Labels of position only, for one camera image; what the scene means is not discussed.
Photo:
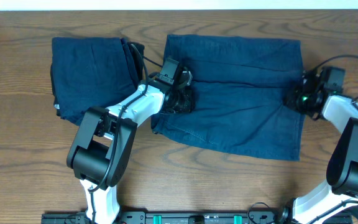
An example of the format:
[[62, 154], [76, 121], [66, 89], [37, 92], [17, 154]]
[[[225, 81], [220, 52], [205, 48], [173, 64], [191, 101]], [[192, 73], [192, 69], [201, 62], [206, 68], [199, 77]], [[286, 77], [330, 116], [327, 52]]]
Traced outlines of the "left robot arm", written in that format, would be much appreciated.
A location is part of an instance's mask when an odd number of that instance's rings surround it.
[[193, 75], [168, 58], [160, 72], [142, 80], [126, 99], [106, 108], [89, 108], [67, 155], [86, 194], [86, 223], [114, 223], [120, 212], [117, 184], [131, 154], [137, 128], [157, 113], [190, 113], [195, 107]]

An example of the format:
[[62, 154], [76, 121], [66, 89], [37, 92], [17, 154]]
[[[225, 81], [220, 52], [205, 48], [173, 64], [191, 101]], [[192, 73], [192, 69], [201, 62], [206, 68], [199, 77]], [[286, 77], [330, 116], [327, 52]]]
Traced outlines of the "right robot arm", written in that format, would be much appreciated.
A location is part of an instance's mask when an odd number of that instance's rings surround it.
[[346, 210], [358, 206], [358, 102], [343, 95], [345, 71], [318, 66], [285, 98], [285, 106], [314, 120], [329, 121], [341, 134], [326, 178], [284, 207], [277, 223], [351, 223]]

